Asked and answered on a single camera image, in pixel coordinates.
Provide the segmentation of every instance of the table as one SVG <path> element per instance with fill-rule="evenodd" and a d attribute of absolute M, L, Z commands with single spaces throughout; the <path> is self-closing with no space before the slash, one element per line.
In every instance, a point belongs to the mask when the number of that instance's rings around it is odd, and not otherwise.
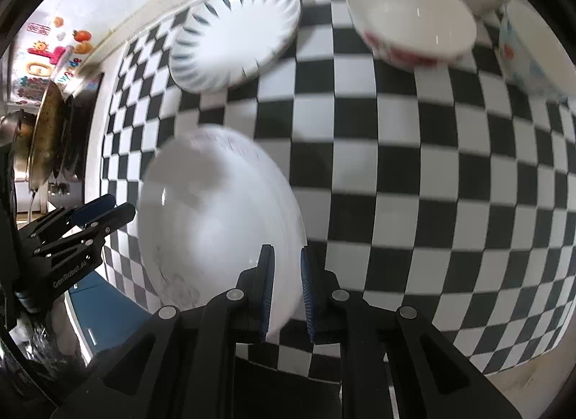
<path fill-rule="evenodd" d="M 182 92 L 169 75 L 189 7 L 136 35 L 109 108 L 101 193 L 137 205 L 165 141 L 203 123 L 234 128 L 286 175 L 309 244 L 344 288 L 416 307 L 485 374 L 553 348 L 576 292 L 571 107 L 506 83 L 496 14 L 458 63 L 409 73 L 373 58 L 344 0 L 302 1 L 296 41 L 273 69 L 219 93 Z M 107 241 L 108 280 L 154 312 L 136 221 Z M 303 320 L 300 309 L 238 355 L 337 382 L 337 346 L 312 346 Z"/>

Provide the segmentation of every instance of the blue and white bowl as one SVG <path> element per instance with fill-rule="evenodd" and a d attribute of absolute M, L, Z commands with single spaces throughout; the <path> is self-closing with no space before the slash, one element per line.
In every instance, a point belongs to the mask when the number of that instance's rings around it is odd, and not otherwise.
<path fill-rule="evenodd" d="M 576 69 L 542 17 L 517 1 L 506 5 L 499 52 L 506 77 L 528 95 L 576 97 Z"/>

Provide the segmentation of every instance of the silver screw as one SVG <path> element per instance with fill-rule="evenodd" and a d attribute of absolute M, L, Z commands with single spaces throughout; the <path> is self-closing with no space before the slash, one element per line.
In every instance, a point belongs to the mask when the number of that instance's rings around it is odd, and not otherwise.
<path fill-rule="evenodd" d="M 407 320 L 413 320 L 414 318 L 416 318 L 417 314 L 418 312 L 416 312 L 416 309 L 414 307 L 404 306 L 400 309 L 400 316 L 402 318 L 406 318 Z"/>
<path fill-rule="evenodd" d="M 174 317 L 176 314 L 176 309 L 172 306 L 162 307 L 158 311 L 158 316 L 163 320 L 169 320 L 170 318 Z"/>
<path fill-rule="evenodd" d="M 350 298 L 350 294 L 348 294 L 344 289 L 336 289 L 332 292 L 332 298 L 339 302 L 346 302 Z"/>
<path fill-rule="evenodd" d="M 240 300 L 244 297 L 244 291 L 242 289 L 231 289 L 226 293 L 226 297 L 230 300 Z"/>

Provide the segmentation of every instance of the black and white checkered surface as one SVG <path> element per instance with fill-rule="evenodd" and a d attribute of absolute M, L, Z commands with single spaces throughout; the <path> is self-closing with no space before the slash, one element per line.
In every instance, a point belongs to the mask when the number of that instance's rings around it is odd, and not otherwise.
<path fill-rule="evenodd" d="M 302 1 L 282 59 L 223 92 L 182 92 L 169 75 L 189 8 L 138 35 L 110 104 L 102 194 L 137 205 L 165 141 L 223 124 L 278 163 L 309 243 L 344 288 L 378 307 L 416 307 L 484 373 L 554 347 L 576 291 L 574 113 L 503 80 L 495 14 L 459 63 L 408 73 L 373 59 L 344 0 Z M 136 221 L 109 237 L 107 273 L 153 312 Z M 294 318 L 238 355 L 338 381 L 338 349 L 312 346 L 303 310 Z"/>

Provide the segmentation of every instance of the plate with blue striped rim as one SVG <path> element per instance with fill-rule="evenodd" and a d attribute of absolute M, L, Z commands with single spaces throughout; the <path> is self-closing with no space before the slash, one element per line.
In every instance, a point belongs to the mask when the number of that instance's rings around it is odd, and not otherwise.
<path fill-rule="evenodd" d="M 292 42 L 300 0 L 206 0 L 193 8 L 169 57 L 181 89 L 225 89 L 259 75 Z"/>

